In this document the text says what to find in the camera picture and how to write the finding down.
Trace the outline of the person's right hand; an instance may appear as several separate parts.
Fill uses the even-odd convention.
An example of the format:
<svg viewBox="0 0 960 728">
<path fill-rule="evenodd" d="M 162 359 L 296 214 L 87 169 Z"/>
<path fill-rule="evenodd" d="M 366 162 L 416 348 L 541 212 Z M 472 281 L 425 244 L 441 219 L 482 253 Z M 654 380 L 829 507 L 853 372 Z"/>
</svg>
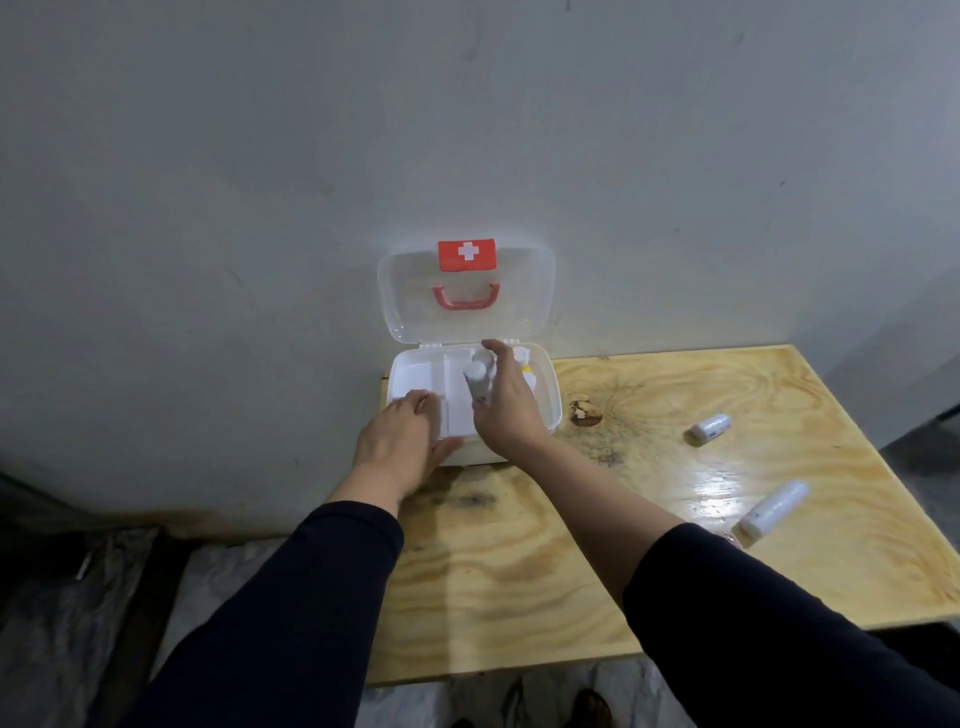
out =
<svg viewBox="0 0 960 728">
<path fill-rule="evenodd" d="M 483 442 L 516 467 L 524 468 L 532 455 L 551 442 L 551 433 L 523 372 L 521 379 L 497 379 L 495 374 L 490 403 L 474 402 L 473 413 L 475 429 Z"/>
</svg>

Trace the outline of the person's left hand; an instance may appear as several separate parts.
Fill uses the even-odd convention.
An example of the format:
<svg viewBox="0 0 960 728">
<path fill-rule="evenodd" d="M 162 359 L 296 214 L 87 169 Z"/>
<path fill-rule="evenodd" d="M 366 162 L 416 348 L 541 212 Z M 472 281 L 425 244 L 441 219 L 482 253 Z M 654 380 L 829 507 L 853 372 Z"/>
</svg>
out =
<svg viewBox="0 0 960 728">
<path fill-rule="evenodd" d="M 430 446 L 440 436 L 440 398 L 412 390 L 394 400 L 360 432 L 352 469 L 332 500 L 370 504 L 397 515 L 425 482 Z"/>
</svg>

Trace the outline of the white plastic bottle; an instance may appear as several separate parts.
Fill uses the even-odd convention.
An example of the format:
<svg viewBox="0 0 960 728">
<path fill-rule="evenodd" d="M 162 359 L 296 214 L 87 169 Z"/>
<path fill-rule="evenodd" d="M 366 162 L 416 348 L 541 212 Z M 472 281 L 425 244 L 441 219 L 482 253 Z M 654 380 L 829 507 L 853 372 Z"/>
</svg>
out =
<svg viewBox="0 0 960 728">
<path fill-rule="evenodd" d="M 486 348 L 478 349 L 463 367 L 463 377 L 471 399 L 489 405 L 494 392 L 497 358 Z"/>
</svg>

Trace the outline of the clear white first aid box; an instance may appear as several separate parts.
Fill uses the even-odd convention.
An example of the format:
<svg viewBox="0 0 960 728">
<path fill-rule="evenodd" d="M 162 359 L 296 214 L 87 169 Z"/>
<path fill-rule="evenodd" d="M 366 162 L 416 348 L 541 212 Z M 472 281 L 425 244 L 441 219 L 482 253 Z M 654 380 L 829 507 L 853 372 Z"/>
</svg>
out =
<svg viewBox="0 0 960 728">
<path fill-rule="evenodd" d="M 553 303 L 556 260 L 541 245 L 499 244 L 493 238 L 440 241 L 431 249 L 389 254 L 377 268 L 380 301 L 390 335 L 407 349 L 390 367 L 388 403 L 411 390 L 440 401 L 439 436 L 462 436 L 444 463 L 466 467 L 503 462 L 482 442 L 464 378 L 483 339 L 528 348 L 533 373 L 523 373 L 550 432 L 563 419 L 558 376 L 547 351 L 534 342 Z"/>
</svg>

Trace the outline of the person's right forearm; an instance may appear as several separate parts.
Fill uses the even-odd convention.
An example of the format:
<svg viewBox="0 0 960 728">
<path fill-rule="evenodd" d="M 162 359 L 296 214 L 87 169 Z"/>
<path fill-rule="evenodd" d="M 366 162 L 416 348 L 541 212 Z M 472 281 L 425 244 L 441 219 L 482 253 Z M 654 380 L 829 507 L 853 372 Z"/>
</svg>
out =
<svg viewBox="0 0 960 728">
<path fill-rule="evenodd" d="M 960 728 L 960 693 L 728 540 L 548 434 L 502 451 L 699 728 Z"/>
</svg>

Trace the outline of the person's left forearm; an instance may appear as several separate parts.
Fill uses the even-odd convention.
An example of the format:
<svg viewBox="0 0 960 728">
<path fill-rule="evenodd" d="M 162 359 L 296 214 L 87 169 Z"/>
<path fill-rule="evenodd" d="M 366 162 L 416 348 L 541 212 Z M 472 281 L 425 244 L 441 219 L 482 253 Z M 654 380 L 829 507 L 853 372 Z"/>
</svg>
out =
<svg viewBox="0 0 960 728">
<path fill-rule="evenodd" d="M 185 637 L 118 728 L 354 728 L 398 518 L 323 504 Z"/>
</svg>

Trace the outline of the small white bottle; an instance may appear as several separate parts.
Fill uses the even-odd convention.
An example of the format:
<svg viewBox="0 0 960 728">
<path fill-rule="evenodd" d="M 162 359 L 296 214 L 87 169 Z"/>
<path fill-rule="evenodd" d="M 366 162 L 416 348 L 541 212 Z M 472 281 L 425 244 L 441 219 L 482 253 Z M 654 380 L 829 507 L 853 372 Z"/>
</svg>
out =
<svg viewBox="0 0 960 728">
<path fill-rule="evenodd" d="M 684 437 L 694 447 L 702 447 L 729 431 L 732 422 L 727 414 L 718 412 L 692 424 Z"/>
</svg>

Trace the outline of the brown shoe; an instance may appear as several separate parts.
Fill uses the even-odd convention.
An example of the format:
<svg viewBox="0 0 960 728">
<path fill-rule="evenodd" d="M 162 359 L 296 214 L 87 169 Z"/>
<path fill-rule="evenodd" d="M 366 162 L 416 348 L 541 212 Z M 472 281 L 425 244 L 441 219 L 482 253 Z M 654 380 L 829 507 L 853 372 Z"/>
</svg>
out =
<svg viewBox="0 0 960 728">
<path fill-rule="evenodd" d="M 590 687 L 576 694 L 564 728 L 615 728 L 611 708 L 604 697 Z"/>
</svg>

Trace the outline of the long white bottle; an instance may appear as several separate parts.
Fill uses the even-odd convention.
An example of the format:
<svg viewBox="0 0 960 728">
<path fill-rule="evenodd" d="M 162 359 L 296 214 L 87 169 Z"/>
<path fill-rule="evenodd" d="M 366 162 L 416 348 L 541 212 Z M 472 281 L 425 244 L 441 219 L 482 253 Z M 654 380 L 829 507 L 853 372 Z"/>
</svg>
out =
<svg viewBox="0 0 960 728">
<path fill-rule="evenodd" d="M 720 536 L 738 550 L 747 550 L 771 532 L 809 496 L 807 483 L 793 480 L 769 493 Z"/>
</svg>

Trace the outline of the crumpled grey tarp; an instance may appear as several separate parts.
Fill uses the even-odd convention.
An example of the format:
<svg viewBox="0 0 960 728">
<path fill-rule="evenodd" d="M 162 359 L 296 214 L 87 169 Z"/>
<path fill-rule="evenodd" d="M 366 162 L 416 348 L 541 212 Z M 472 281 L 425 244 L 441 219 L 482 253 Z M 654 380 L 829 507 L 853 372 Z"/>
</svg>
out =
<svg viewBox="0 0 960 728">
<path fill-rule="evenodd" d="M 158 528 L 0 551 L 0 728 L 84 728 Z"/>
</svg>

